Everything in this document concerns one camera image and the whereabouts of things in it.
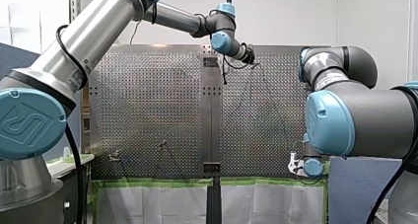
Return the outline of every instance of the white wall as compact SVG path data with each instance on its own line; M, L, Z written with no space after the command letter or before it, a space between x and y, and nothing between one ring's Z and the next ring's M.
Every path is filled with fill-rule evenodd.
M0 42L35 53L55 40L69 23L69 0L0 0Z
M226 0L162 0L190 13L207 15ZM337 0L233 0L237 39L253 44L336 44ZM129 43L131 23L119 38ZM133 43L208 43L209 38L141 23Z
M377 88L409 76L410 0L338 0L337 44L363 47L379 69Z

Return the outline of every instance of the black joint ring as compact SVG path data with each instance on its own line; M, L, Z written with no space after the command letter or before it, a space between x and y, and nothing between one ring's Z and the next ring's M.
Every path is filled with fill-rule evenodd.
M319 77L319 75L321 75L323 72L325 72L326 70L328 70L328 69L339 69L339 70L341 70L346 76L347 76L347 72L343 69L343 68L341 68L341 67L338 67L338 66L331 66L331 67L327 67L327 68L324 68L324 69L321 69L321 70L319 70L317 73L316 73L316 75L313 77L313 82L310 84L310 86L311 86L311 91L313 91L314 92L314 85L316 84L316 80L317 80L317 78Z

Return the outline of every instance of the metal bracket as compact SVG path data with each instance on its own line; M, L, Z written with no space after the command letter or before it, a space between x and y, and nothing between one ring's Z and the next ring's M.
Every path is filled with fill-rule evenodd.
M218 57L203 57L203 67L219 67Z
M203 163L204 173L220 173L221 163Z

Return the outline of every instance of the black cable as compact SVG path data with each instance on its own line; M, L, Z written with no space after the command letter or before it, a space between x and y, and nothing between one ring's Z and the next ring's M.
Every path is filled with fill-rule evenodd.
M302 168L297 168L297 169L295 169L295 172L296 172L296 179L298 180L298 182L299 183L302 183L302 184L304 184L305 186L314 186L314 185L316 185L321 179L322 179L322 176L319 176L319 177L317 177L312 183L306 183L306 182L303 182L303 180L301 180L301 179L299 179L299 176L298 176L298 174L297 174L297 172L300 170L300 169L302 169Z
M73 61L73 63L77 66L77 68L83 74L83 81L82 81L82 83L80 85L80 88L79 88L79 90L80 90L80 89L82 89L86 86L87 81L88 81L89 78L88 78L88 75L86 73L86 70L83 68L81 63L76 59L76 57L74 57L74 55L72 55L70 52L68 52L67 47L65 47L64 43L61 40L61 31L63 29L66 29L67 27L68 27L68 25L63 25L56 30L56 34L55 34L56 41L58 42L59 46L61 46L61 49L65 53L65 55L67 55L71 59L71 61Z
M74 140L73 133L71 132L70 126L68 123L65 127L65 135L67 136L68 143L70 144L71 151L73 152L74 163L76 165L76 174L77 174L77 224L83 223L83 212L84 212L84 183L83 183L83 167L81 165L80 154L78 152L76 141Z
M153 6L153 20L151 21L151 24L154 25L157 21L157 3Z
M210 32L210 28L209 28L209 23L208 23L207 17L204 16L204 15L202 15L202 14L195 14L195 16L202 17L202 18L199 18L200 25L199 25L199 29L197 30L197 32L198 33L200 32L200 29L202 27L202 19L203 19L203 21L205 22L203 26L205 27L206 32L209 34L209 38L212 39L212 34Z
M224 80L224 85L227 85L227 76L225 73L225 55L224 55L224 60L222 61L222 79Z
M393 175L393 177L390 179L390 181L386 184L386 186L382 190L381 194L379 195L378 200L375 202L375 205L373 206L372 210L369 213L369 217L367 219L366 224L372 224L373 223L373 221L375 219L376 212L378 211L379 207L381 206L381 204L382 204L384 198L386 197L387 193L390 191L390 189L393 187L393 185L396 183L396 181L399 179L399 177L405 171L406 167L410 164L410 162L417 157L417 155L416 155L417 151L418 151L418 137L415 138L415 141L412 145L411 150L408 152L406 157L402 160L402 164L397 169L396 173Z
M224 16L226 16L227 18L229 18L230 20L231 20L231 22L233 22L233 24L234 24L234 29L236 30L237 29L237 23L235 22L235 19L234 19L234 17L232 17L231 15L229 15L229 14L227 14L227 13L224 13L224 12L222 12L222 11L219 11L219 10L211 10L210 12L209 12L209 16L210 15L212 15L213 13L217 13L217 14L222 14L222 15L224 15Z
M228 66L230 66L230 67L231 67L231 68L233 68L233 69L245 69L245 68L247 68L247 67L249 66L249 64L243 65L243 66L241 66L241 67L234 66L233 64L231 64L231 63L227 60L227 58L226 58L225 54L224 54L224 62L227 62Z
M140 23L141 23L141 21L138 21L138 23L136 23L135 30L133 31L133 34L132 34L131 40L129 41L129 44L132 44L133 38L134 38L134 37L135 37L135 35L136 35L136 31L138 30L138 26L139 26L139 24L140 24Z

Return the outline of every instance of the perforated metal panel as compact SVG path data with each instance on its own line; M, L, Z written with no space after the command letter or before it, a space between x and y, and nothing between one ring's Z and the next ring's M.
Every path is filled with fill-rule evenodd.
M224 87L222 176L283 176L305 133L308 92L298 80L300 47L259 46L254 69L234 70ZM295 150L301 154L300 143Z
M199 50L120 45L105 55L91 79L95 179L202 176Z
M222 176L287 176L305 132L300 50L257 46L260 65L223 87L201 45L114 46L90 79L94 179L202 177L211 161Z

